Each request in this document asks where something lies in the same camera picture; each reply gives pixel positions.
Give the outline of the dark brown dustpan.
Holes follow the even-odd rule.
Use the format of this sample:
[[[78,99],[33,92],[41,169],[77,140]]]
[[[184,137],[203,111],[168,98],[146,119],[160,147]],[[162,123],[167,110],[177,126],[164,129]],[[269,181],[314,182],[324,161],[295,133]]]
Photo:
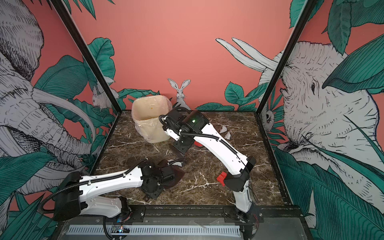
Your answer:
[[[169,189],[177,185],[185,175],[182,167],[173,166],[173,163],[175,162],[181,162],[183,164],[182,167],[186,165],[186,160],[184,158],[176,160],[162,160],[158,163],[158,167],[162,173],[160,185],[165,189]]]

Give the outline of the white printed paper scrap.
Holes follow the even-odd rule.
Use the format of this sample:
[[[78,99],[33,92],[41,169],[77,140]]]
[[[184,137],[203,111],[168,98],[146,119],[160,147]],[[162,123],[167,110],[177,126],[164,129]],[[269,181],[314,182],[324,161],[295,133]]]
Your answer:
[[[181,162],[175,162],[175,163],[173,163],[173,166],[179,166],[179,167],[182,167],[183,164],[182,164]]]

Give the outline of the cream trash bin with liner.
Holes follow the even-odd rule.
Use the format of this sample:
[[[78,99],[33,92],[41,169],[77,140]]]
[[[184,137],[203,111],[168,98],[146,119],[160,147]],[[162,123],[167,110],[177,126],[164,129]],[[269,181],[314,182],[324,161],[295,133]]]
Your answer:
[[[167,141],[170,136],[163,130],[159,116],[171,110],[170,100],[163,95],[136,99],[132,105],[132,118],[137,132],[150,144]]]

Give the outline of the red paper scrap large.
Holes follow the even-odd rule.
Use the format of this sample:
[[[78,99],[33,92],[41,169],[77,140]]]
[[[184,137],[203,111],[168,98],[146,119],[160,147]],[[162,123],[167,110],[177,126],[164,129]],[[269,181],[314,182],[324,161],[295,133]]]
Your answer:
[[[217,177],[217,181],[223,186],[225,187],[225,183],[224,183],[224,180],[225,178],[227,177],[227,173],[226,172],[221,172],[221,174]]]

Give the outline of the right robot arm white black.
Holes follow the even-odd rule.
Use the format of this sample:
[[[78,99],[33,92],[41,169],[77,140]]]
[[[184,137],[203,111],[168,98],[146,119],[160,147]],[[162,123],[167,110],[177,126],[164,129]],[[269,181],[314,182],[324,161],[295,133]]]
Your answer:
[[[159,116],[164,132],[175,140],[173,148],[182,155],[194,143],[207,148],[228,170],[226,174],[219,175],[218,181],[233,191],[238,219],[243,223],[253,220],[255,204],[250,192],[250,177],[256,159],[232,147],[200,111],[187,110],[187,115],[183,115],[181,110],[186,108],[177,107]]]

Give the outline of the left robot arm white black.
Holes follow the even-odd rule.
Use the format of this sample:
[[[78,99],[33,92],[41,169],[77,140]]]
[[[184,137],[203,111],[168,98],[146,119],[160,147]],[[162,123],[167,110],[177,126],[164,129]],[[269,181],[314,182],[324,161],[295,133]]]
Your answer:
[[[156,199],[164,189],[174,187],[184,174],[178,165],[164,161],[155,165],[147,159],[128,170],[111,174],[81,176],[73,172],[55,193],[41,201],[38,211],[53,214],[56,222],[79,215],[95,215],[124,223],[132,217],[127,198],[106,198],[105,194],[139,188],[146,197]]]

